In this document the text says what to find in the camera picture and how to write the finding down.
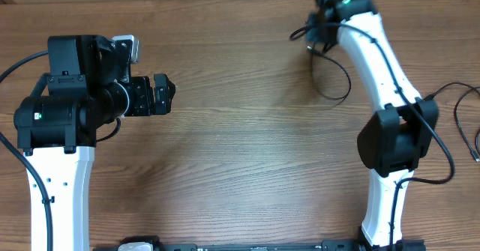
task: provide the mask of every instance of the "black cable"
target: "black cable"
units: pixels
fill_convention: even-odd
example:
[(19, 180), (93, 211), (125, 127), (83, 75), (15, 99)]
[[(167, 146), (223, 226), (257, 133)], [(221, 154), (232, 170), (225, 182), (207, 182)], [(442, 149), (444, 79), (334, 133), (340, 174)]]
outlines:
[(45, 87), (47, 86), (47, 78), (49, 76), (49, 73), (43, 73), (42, 76), (38, 78), (37, 84), (35, 84), (35, 87), (33, 87), (33, 90), (31, 90), (30, 97), (39, 97), (42, 95)]
[[(465, 133), (464, 131), (462, 130), (462, 126), (460, 124), (460, 121), (458, 120), (458, 113), (457, 113), (457, 110), (458, 110), (458, 106), (460, 105), (460, 102), (468, 95), (470, 94), (472, 91), (477, 91), (478, 92), (478, 89), (480, 89), (480, 87), (475, 87), (475, 89), (470, 89), (468, 90), (467, 92), (465, 92), (465, 94), (463, 94), (460, 99), (457, 101), (457, 103), (455, 104), (455, 108), (453, 109), (453, 116), (455, 118), (455, 123), (457, 124), (457, 127), (458, 127), (458, 131), (460, 132), (460, 135), (462, 136), (462, 139), (463, 141), (465, 142), (466, 146), (470, 149), (470, 154), (472, 155), (473, 159), (476, 161), (476, 162), (480, 162), (480, 157), (479, 157), (479, 153), (477, 153), (473, 148), (472, 146), (470, 145), (470, 143), (468, 143), (468, 139), (467, 137), (465, 136)], [(477, 137), (475, 137), (475, 146), (478, 148), (478, 140), (477, 140)]]
[(398, 84), (397, 78), (395, 77), (394, 71), (392, 69), (392, 66), (390, 65), (390, 61), (385, 54), (385, 51), (383, 51), (383, 48), (378, 44), (377, 39), (373, 38), (370, 36), (367, 32), (356, 28), (351, 25), (339, 23), (339, 22), (325, 22), (319, 25), (308, 25), (304, 26), (300, 29), (297, 29), (290, 35), (290, 40), (297, 40), (301, 36), (305, 35), (308, 31), (310, 31), (312, 28), (319, 28), (319, 27), (344, 27), (351, 29), (353, 31), (358, 32), (359, 34), (365, 36), (366, 38), (370, 39), (370, 42), (375, 44), (377, 49), (380, 51), (380, 54), (383, 57), (383, 60), (385, 61), (385, 64), (388, 68), (388, 71), (390, 73), (391, 80), (394, 83), (394, 86), (397, 89), (397, 93), (400, 95), (402, 100), (405, 102), (406, 105), (412, 110), (413, 114), (417, 117), (417, 119), (427, 128), (428, 132), (432, 135), (432, 137), (435, 139), (435, 141), (438, 143), (438, 145), (441, 147), (443, 153), (447, 157), (448, 164), (450, 166), (450, 174), (448, 175), (447, 178), (442, 179), (442, 180), (428, 180), (428, 179), (423, 179), (423, 178), (405, 178), (398, 183), (396, 183), (395, 187), (395, 193), (394, 193), (394, 200), (393, 200), (393, 205), (391, 207), (391, 219), (390, 219), (390, 249), (395, 250), (395, 245), (393, 243), (393, 231), (394, 231), (394, 223), (395, 223), (395, 211), (397, 207), (397, 200), (398, 200), (398, 192), (400, 188), (402, 187), (402, 184), (407, 182), (407, 181), (416, 181), (419, 183), (424, 183), (424, 184), (445, 184), (448, 183), (455, 175), (455, 162), (453, 160), (452, 155), (450, 154), (450, 151), (447, 149), (445, 143), (441, 140), (441, 138), (438, 136), (438, 134), (435, 132), (435, 130), (432, 129), (432, 127), (426, 122), (426, 120), (422, 117), (422, 115), (415, 109), (415, 107), (411, 104), (411, 102), (408, 101), (407, 97), (405, 97), (405, 94), (402, 91), (402, 88)]
[(477, 134), (475, 135), (475, 149), (477, 150), (478, 154), (480, 154), (479, 136), (480, 136), (480, 129), (477, 131)]
[[(22, 64), (25, 64), (28, 61), (31, 61), (35, 58), (47, 55), (48, 51), (43, 51), (31, 55), (18, 63), (14, 64), (8, 68), (2, 75), (0, 75), (0, 82), (2, 82), (10, 73), (16, 70)], [(42, 195), (42, 203), (45, 207), (45, 220), (46, 220), (46, 250), (53, 251), (53, 222), (52, 222), (52, 209), (50, 207), (50, 197), (48, 196), (47, 189), (45, 188), (42, 178), (37, 173), (35, 168), (30, 164), (30, 162), (8, 141), (8, 139), (0, 132), (0, 140), (5, 145), (5, 147), (16, 157), (20, 162), (26, 167), (31, 176), (35, 179), (40, 194)]]
[(117, 125), (115, 126), (115, 129), (108, 136), (105, 136), (102, 139), (97, 139), (97, 142), (102, 142), (102, 141), (111, 139), (112, 137), (114, 137), (114, 135), (116, 135), (120, 131), (120, 126), (122, 125), (122, 122), (120, 121), (120, 118), (116, 118), (115, 120), (117, 121)]
[(462, 129), (462, 126), (461, 126), (461, 123), (460, 123), (460, 120), (458, 119), (458, 107), (460, 105), (460, 102), (468, 95), (470, 94), (471, 92), (476, 92), (477, 95), (480, 97), (480, 87), (473, 87), (471, 85), (468, 85), (466, 83), (463, 83), (463, 82), (450, 82), (444, 86), (442, 86), (440, 89), (438, 89), (437, 91), (435, 91), (434, 93), (432, 94), (429, 94), (428, 96), (426, 96), (425, 100), (432, 100), (434, 99), (438, 94), (440, 94), (441, 92), (443, 92), (447, 87), (449, 86), (452, 86), (452, 85), (462, 85), (462, 86), (465, 86), (465, 87), (468, 87), (470, 88), (470, 90), (468, 90), (467, 92), (465, 92), (457, 101), (457, 103), (455, 104), (455, 107), (454, 107), (454, 110), (453, 110), (453, 116), (454, 116), (454, 119), (455, 119), (455, 123), (457, 125), (457, 128), (458, 128), (458, 132), (460, 133), (463, 141), (465, 142), (465, 145), (468, 147), (468, 149), (470, 150), (470, 154), (472, 155), (473, 159), (476, 161), (476, 162), (480, 162), (480, 151), (479, 151), (479, 147), (478, 147), (478, 141), (479, 141), (479, 136), (480, 135), (480, 130), (478, 131), (477, 133), (477, 136), (475, 136), (475, 148), (476, 148), (476, 151), (475, 149), (473, 149), (473, 147), (470, 145), (470, 143), (468, 142), (468, 139), (467, 137), (465, 136), (465, 133), (464, 133), (464, 130)]
[(335, 46), (334, 44), (328, 44), (328, 43), (323, 44), (322, 54), (326, 54), (326, 53), (329, 52), (329, 50), (332, 49), (334, 46)]
[[(350, 75), (348, 74), (345, 67), (343, 67), (339, 62), (335, 61), (332, 58), (329, 58), (328, 56), (325, 55), (324, 52), (319, 52), (317, 49), (315, 49), (315, 45), (316, 44), (314, 44), (312, 47), (310, 47), (310, 46), (307, 47), (308, 51), (310, 52), (310, 69), (311, 69), (311, 73), (312, 73), (313, 87), (315, 88), (315, 90), (318, 94), (320, 94), (322, 97), (324, 97), (328, 100), (340, 100), (340, 102), (337, 104), (337, 105), (340, 105), (340, 103), (345, 101), (345, 99), (349, 96), (349, 94), (352, 90), (352, 80), (350, 79)], [(323, 51), (328, 52), (329, 50), (330, 50), (329, 45), (326, 43), (325, 46), (323, 47)], [(329, 97), (328, 95), (322, 93), (322, 91), (317, 87), (317, 84), (315, 83), (315, 78), (314, 78), (314, 56), (324, 58), (325, 60), (328, 60), (328, 61), (336, 64), (345, 73), (346, 79), (348, 79), (348, 91), (346, 92), (345, 95), (343, 95), (341, 97)]]
[(48, 51), (43, 51), (43, 52), (35, 53), (34, 55), (30, 55), (29, 57), (27, 57), (23, 60), (20, 60), (18, 63), (14, 64), (9, 69), (7, 69), (2, 75), (0, 75), (0, 82), (2, 82), (10, 73), (12, 73), (14, 70), (16, 70), (22, 64), (25, 64), (28, 61), (31, 61), (35, 58), (39, 58), (39, 57), (47, 55), (47, 54), (48, 54)]

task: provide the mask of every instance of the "cable clip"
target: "cable clip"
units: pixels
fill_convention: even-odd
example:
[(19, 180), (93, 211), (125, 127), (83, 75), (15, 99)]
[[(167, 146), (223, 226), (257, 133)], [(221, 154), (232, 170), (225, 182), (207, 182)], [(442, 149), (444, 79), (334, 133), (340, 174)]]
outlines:
[(50, 203), (55, 202), (55, 196), (52, 196), (51, 199), (42, 199), (42, 204), (49, 205)]
[(402, 92), (402, 93), (404, 92), (402, 87), (400, 87), (400, 86), (396, 86), (396, 87), (397, 87), (397, 89), (394, 91), (394, 93), (399, 94), (400, 92)]

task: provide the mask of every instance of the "green led light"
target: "green led light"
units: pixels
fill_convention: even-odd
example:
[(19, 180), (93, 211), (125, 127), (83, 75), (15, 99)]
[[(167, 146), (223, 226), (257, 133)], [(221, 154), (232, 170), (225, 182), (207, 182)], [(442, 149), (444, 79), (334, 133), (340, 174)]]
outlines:
[(349, 4), (352, 0), (343, 0), (342, 3), (343, 4)]

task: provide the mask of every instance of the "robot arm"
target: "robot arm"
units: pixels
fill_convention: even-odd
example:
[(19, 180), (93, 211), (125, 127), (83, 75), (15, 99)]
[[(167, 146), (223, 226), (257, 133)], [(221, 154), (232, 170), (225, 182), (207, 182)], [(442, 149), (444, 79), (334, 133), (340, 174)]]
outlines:
[[(15, 111), (18, 146), (50, 196), (53, 250), (90, 250), (89, 181), (97, 128), (116, 118), (165, 115), (176, 89), (164, 74), (154, 75), (154, 88), (147, 76), (131, 76), (131, 64), (140, 59), (140, 43), (132, 35), (50, 37), (48, 52), (50, 74)], [(46, 85), (49, 96), (41, 96)], [(44, 251), (44, 201), (30, 173), (28, 181), (31, 249)]]
[[(349, 27), (322, 27), (325, 22), (349, 25), (368, 33), (382, 47), (398, 84), (415, 108), (434, 128), (438, 108), (423, 101), (409, 82), (383, 30), (382, 19), (372, 0), (316, 0), (319, 12), (307, 24), (307, 41), (339, 44), (352, 59), (370, 99), (372, 119), (358, 135), (358, 152), (370, 169), (367, 213), (359, 238), (368, 250), (387, 247), (396, 184), (411, 178), (419, 159), (427, 153), (431, 135), (409, 110), (398, 93), (386, 60), (369, 37)], [(407, 184), (398, 193), (394, 217), (394, 244), (402, 240), (401, 215)]]

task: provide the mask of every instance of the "table surface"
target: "table surface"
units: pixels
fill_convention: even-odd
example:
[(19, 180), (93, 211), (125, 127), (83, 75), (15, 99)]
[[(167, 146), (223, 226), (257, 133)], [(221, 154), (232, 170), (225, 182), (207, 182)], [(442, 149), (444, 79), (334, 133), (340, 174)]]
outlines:
[[(480, 0), (375, 0), (405, 73), (423, 94), (452, 82), (480, 85)], [(166, 73), (178, 86), (167, 116), (127, 118), (99, 143), (90, 184), (90, 241), (131, 235), (164, 243), (253, 244), (354, 238), (367, 207), (368, 170), (356, 137), (371, 116), (352, 62), (330, 56), (352, 77), (340, 106), (314, 90), (303, 41), (289, 42), (312, 0), (190, 0), (0, 5), (0, 70), (47, 48), (50, 35), (135, 34), (142, 61), (134, 76)], [(0, 128), (11, 141), (13, 113), (48, 72), (39, 58), (0, 86)], [(344, 75), (314, 63), (315, 85), (342, 95)], [(480, 164), (471, 158), (452, 110), (466, 89), (437, 98), (438, 134), (457, 165), (451, 183), (412, 183), (405, 238), (429, 250), (477, 250)], [(480, 102), (460, 108), (469, 139)], [(113, 126), (102, 127), (98, 136)], [(0, 148), (0, 249), (28, 250), (25, 169)], [(444, 178), (448, 164), (432, 144), (416, 175)]]

